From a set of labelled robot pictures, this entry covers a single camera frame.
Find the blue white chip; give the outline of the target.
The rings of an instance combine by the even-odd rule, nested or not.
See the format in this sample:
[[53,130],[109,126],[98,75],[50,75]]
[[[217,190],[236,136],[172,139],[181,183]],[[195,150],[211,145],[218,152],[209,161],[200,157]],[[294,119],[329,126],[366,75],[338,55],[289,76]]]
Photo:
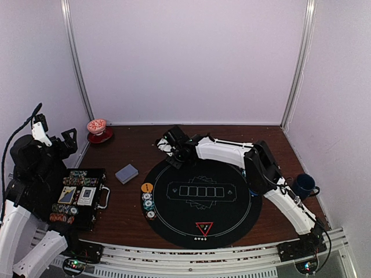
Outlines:
[[152,194],[151,193],[143,193],[141,196],[142,200],[145,202],[147,200],[152,200]]

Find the red triangle marker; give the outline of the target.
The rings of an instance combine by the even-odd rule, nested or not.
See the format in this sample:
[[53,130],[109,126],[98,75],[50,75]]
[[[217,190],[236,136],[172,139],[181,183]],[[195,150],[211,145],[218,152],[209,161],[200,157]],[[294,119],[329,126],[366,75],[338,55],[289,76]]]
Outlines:
[[196,222],[195,223],[197,228],[201,231],[201,234],[204,236],[204,237],[207,237],[212,226],[213,226],[213,222]]

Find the blue playing card deck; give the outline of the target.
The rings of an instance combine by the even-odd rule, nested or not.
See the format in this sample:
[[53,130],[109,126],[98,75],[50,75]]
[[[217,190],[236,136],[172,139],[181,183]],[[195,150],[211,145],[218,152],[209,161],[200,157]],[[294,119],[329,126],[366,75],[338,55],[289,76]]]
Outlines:
[[135,178],[138,174],[139,174],[138,169],[136,169],[131,164],[128,164],[127,166],[116,172],[115,176],[119,182],[121,182],[122,184],[126,184],[132,178]]

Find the orange round blind button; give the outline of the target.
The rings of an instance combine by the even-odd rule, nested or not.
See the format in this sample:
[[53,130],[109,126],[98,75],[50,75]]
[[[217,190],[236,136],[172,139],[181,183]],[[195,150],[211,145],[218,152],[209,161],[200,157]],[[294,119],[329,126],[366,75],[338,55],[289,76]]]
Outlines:
[[149,182],[146,182],[144,184],[141,185],[141,191],[143,193],[151,193],[154,189],[154,186],[153,184],[149,183]]

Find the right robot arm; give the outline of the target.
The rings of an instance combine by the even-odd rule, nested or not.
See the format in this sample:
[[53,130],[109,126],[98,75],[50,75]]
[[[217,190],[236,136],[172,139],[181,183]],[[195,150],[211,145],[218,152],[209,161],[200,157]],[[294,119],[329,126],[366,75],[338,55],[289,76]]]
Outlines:
[[332,251],[332,241],[324,223],[303,203],[304,199],[319,194],[320,188],[308,174],[300,174],[292,184],[288,184],[265,141],[231,142],[214,138],[210,134],[189,137],[180,127],[174,126],[155,144],[160,151],[167,153],[168,162],[177,168],[198,158],[216,160],[243,169],[250,190],[276,205],[299,236],[295,242],[278,245],[281,260]]

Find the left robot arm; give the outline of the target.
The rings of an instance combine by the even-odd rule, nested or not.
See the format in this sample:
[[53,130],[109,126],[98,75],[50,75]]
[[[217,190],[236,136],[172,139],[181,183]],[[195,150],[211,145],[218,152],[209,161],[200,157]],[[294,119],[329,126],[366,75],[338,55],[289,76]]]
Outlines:
[[31,134],[10,137],[4,153],[14,162],[13,179],[2,184],[1,277],[39,277],[63,251],[83,252],[76,230],[66,221],[50,221],[63,190],[64,159],[76,153],[77,130],[49,137],[43,114],[34,112],[22,127]]

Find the blue round blind button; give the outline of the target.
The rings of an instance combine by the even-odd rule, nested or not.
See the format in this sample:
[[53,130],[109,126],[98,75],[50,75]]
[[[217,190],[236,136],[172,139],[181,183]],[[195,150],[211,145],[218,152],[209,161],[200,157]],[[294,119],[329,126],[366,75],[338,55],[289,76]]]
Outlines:
[[252,196],[258,196],[259,194],[257,194],[257,193],[254,193],[253,191],[251,191],[251,190],[249,190],[249,192],[250,192],[250,194],[252,195]]

